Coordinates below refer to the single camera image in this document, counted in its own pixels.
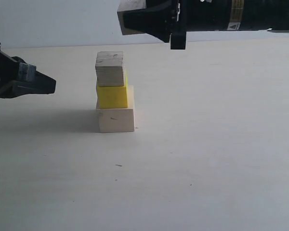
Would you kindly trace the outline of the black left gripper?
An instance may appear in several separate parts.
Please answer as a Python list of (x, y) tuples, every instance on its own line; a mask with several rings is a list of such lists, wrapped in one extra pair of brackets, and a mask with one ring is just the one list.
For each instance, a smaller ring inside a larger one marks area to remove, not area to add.
[(35, 65), (18, 56), (10, 57), (0, 49), (0, 98), (53, 94), (55, 89), (55, 79), (37, 71)]

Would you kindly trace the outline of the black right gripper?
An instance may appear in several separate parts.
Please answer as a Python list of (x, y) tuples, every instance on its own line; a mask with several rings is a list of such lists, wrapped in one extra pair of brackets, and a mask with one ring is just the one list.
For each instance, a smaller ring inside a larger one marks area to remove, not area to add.
[(118, 22), (124, 36), (148, 34), (165, 43), (171, 50), (185, 50), (187, 33), (187, 1), (170, 0), (145, 9), (118, 12)]

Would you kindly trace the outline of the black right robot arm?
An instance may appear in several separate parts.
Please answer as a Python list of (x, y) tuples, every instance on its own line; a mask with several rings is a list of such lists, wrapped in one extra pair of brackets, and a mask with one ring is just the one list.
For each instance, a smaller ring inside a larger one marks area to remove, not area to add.
[(172, 50), (186, 48), (188, 32), (289, 32), (289, 0), (122, 0), (122, 35), (148, 34)]

